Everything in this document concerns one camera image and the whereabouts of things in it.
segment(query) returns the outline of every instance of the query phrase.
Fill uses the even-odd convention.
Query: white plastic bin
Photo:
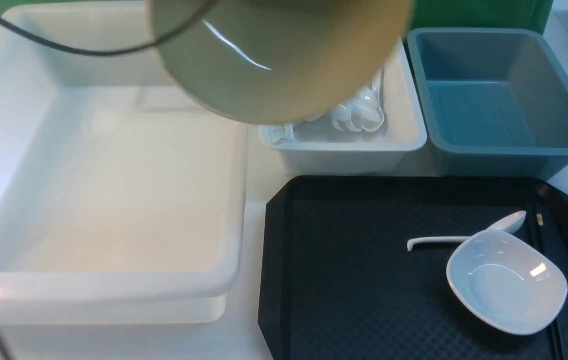
[[[15,7],[70,46],[147,41],[145,2]],[[48,50],[0,28],[0,323],[211,322],[239,267],[245,125],[153,51]]]
[[[278,141],[273,126],[259,138],[279,151],[287,171],[301,174],[387,174],[405,153],[426,143],[426,128],[402,42],[382,71],[386,123],[374,133],[339,132],[325,118],[294,127],[295,141]]]

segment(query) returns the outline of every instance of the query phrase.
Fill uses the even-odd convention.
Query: white plastic spoon
[[[501,230],[510,234],[514,234],[522,227],[526,219],[525,210],[514,212],[505,218],[497,221],[487,228],[487,230]],[[463,243],[469,236],[430,236],[430,237],[415,237],[410,239],[407,243],[408,251],[412,250],[415,244],[421,243]]]

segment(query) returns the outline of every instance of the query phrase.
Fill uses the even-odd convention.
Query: blue bin
[[[539,34],[421,28],[408,46],[444,175],[535,176],[568,164],[568,76]]]

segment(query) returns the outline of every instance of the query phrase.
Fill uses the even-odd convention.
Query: white countertop
[[[568,73],[568,0],[556,0],[546,34]],[[18,360],[269,360],[257,326],[265,203],[289,179],[278,155],[250,130],[242,262],[226,313],[203,325],[10,326],[3,328]],[[430,175],[429,154],[405,157],[400,175]],[[419,160],[415,165],[411,160]],[[568,167],[550,183],[568,193]]]

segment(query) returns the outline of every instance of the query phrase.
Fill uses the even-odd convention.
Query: black serving tray
[[[258,323],[275,360],[568,360],[568,297],[530,336],[474,317],[446,280],[455,244],[526,210],[515,235],[568,280],[568,196],[533,178],[297,177],[266,206]]]

